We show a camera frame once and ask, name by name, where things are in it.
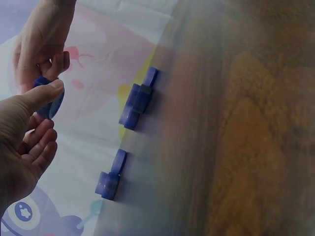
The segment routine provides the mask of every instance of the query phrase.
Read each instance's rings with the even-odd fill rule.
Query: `wood grain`
[[[311,0],[179,3],[124,138],[120,235],[315,234],[314,30]]]

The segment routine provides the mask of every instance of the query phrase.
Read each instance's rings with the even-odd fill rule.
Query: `blue cartoon character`
[[[100,210],[101,201],[91,207]],[[1,220],[2,236],[81,236],[85,220],[68,215],[61,217],[47,194],[36,187],[26,198],[12,204]]]

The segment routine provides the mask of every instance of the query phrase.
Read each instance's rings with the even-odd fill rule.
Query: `fingernail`
[[[62,80],[60,80],[60,79],[54,80],[53,82],[50,83],[50,85],[56,89],[64,88],[64,84],[63,84]]]

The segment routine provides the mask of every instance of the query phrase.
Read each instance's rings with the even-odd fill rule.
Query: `finger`
[[[63,71],[63,53],[53,57],[52,67],[47,71],[47,79],[55,80]]]
[[[34,135],[35,131],[33,131],[30,134],[27,134],[24,137],[24,139],[22,140],[22,142],[21,142],[21,144],[17,150],[17,152],[20,155],[23,155],[25,153],[29,153],[29,151],[34,147],[34,145],[36,145],[39,142],[39,140],[44,136],[44,134],[46,133],[46,131],[42,130],[43,129],[42,126],[44,126],[44,125],[46,125],[48,127],[46,129],[46,131],[47,131],[48,129],[51,129],[54,127],[54,122],[52,120],[45,120],[44,118],[42,118],[38,114],[33,114],[31,116],[27,131],[30,131],[30,130],[35,129],[35,128],[39,128],[39,131],[37,129],[35,131],[37,132],[36,136],[40,137],[40,138],[37,138],[37,141],[32,141],[32,144],[30,144],[28,140],[30,140],[30,139],[33,140],[36,137]]]
[[[33,132],[27,134],[23,142],[26,144],[26,149],[31,150],[39,141],[44,137],[49,129],[54,128],[54,122],[52,120],[44,120]]]
[[[44,148],[41,155],[33,162],[33,165],[39,168],[41,176],[50,166],[57,152],[58,145],[56,142],[50,142]]]
[[[49,129],[44,134],[44,136],[40,139],[40,141],[33,146],[32,149],[29,150],[29,154],[26,157],[22,157],[23,159],[34,162],[44,151],[45,147],[50,142],[55,142],[57,140],[57,132],[54,129]]]
[[[45,118],[43,118],[42,116],[40,116],[37,113],[34,113],[30,117],[30,121],[29,121],[29,125],[28,125],[27,131],[30,131],[32,129],[37,128],[39,126],[39,124],[41,124],[44,120],[45,120]]]
[[[21,95],[19,98],[22,100],[25,109],[32,115],[39,108],[57,99],[63,90],[63,82],[61,80],[55,80],[48,85],[37,86]]]
[[[62,53],[62,52],[63,52],[63,45],[62,44],[45,45],[40,50],[40,53],[38,56],[38,62],[42,63],[49,58],[53,58],[54,55]]]
[[[17,36],[15,45],[16,46],[15,46],[14,51],[13,51],[13,65],[14,65],[14,69],[16,69],[18,67],[19,59],[20,59],[21,48],[22,48],[22,37],[21,37],[21,34],[19,34]]]
[[[21,52],[17,64],[18,70],[32,70],[37,65],[38,49],[41,45],[36,45],[35,42],[22,39]]]
[[[68,70],[70,67],[70,53],[69,52],[64,52],[63,53],[63,71],[65,72],[66,70]]]
[[[40,70],[41,74],[43,76],[46,76],[46,73],[52,67],[52,64],[49,60],[46,60],[42,63],[39,63],[38,66],[39,66],[39,70]]]

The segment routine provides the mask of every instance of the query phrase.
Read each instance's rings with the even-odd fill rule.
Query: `white circle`
[[[30,221],[28,222],[24,222],[22,220],[20,220],[17,215],[15,214],[15,206],[17,204],[19,204],[20,202],[26,203],[27,205],[29,205],[29,207],[32,210],[32,218]],[[38,206],[36,205],[36,203],[34,202],[34,200],[30,197],[26,197],[14,204],[12,204],[9,208],[8,208],[8,214],[11,218],[11,220],[13,221],[13,223],[21,228],[22,230],[32,230],[34,229],[40,221],[40,211]]]

